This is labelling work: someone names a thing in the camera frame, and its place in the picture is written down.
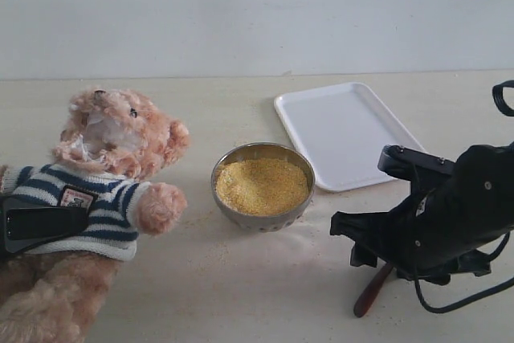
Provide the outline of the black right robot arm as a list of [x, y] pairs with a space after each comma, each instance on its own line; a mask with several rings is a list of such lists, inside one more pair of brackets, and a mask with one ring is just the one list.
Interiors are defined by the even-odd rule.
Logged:
[[457, 161], [387, 145], [380, 171], [410, 183], [410, 195], [385, 212], [331, 218], [330, 235], [354, 242], [350, 263], [382, 259], [406, 276], [484, 272], [478, 249], [513, 229], [513, 151], [473, 145]]

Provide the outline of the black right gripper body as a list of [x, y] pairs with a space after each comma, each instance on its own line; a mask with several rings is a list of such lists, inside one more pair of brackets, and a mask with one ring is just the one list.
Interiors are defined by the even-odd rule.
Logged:
[[377, 245], [403, 275], [487, 275], [481, 247], [506, 234], [506, 186], [446, 182], [385, 214]]

